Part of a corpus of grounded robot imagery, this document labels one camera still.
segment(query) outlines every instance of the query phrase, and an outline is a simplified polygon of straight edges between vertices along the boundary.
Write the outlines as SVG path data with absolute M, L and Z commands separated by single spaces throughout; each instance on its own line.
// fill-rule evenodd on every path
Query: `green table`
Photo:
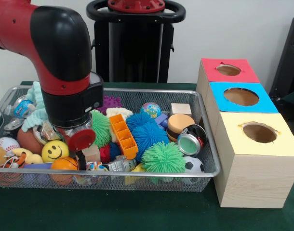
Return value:
M 194 90 L 195 84 L 121 87 Z M 294 186 L 283 209 L 220 208 L 213 181 L 202 193 L 0 188 L 0 230 L 294 230 Z

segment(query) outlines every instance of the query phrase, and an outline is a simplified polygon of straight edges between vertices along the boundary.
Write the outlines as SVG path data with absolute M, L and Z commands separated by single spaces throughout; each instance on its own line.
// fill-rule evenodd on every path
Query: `white toy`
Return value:
M 11 155 L 12 154 L 11 151 L 15 148 L 20 148 L 20 145 L 13 138 L 2 137 L 0 138 L 0 147 L 7 152 L 7 155 Z
M 186 170 L 185 173 L 203 173 L 205 172 L 203 163 L 198 159 L 191 156 L 185 156 L 184 160 L 186 161 Z M 182 178 L 181 181 L 184 184 L 197 184 L 201 181 L 201 178 Z
M 188 103 L 171 103 L 171 114 L 185 114 L 188 115 L 189 117 L 192 117 L 192 112 L 190 108 L 190 104 Z

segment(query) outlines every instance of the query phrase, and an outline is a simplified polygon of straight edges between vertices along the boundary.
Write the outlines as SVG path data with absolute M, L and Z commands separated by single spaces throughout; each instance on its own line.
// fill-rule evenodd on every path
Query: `wooden box stack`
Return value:
M 246 60 L 202 59 L 204 100 L 221 161 L 221 207 L 282 208 L 294 183 L 294 136 Z

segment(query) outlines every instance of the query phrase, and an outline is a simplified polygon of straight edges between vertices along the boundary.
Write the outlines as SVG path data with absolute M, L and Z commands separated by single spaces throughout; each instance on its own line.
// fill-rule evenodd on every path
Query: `metal mesh basket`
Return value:
M 11 117 L 3 115 L 4 108 L 27 93 L 28 86 L 9 89 L 0 102 L 0 138 L 3 127 Z M 146 102 L 157 103 L 167 115 L 171 103 L 190 104 L 193 119 L 204 126 L 208 143 L 198 154 L 205 173 L 147 173 L 147 172 L 97 172 L 46 169 L 0 168 L 0 187 L 51 188 L 51 189 L 102 189 L 201 192 L 211 177 L 220 171 L 218 154 L 211 134 L 209 121 L 201 96 L 194 91 L 181 90 L 131 90 L 105 89 L 105 95 L 121 97 L 122 105 L 139 112 Z

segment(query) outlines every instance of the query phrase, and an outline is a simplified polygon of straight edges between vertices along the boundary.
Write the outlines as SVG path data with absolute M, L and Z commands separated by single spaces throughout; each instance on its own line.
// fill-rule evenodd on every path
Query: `soccer ball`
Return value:
M 186 170 L 185 173 L 203 173 L 205 172 L 203 163 L 198 159 L 191 156 L 184 157 L 186 161 Z M 182 178 L 181 181 L 184 184 L 192 185 L 197 184 L 201 181 L 201 178 L 192 177 L 192 178 Z

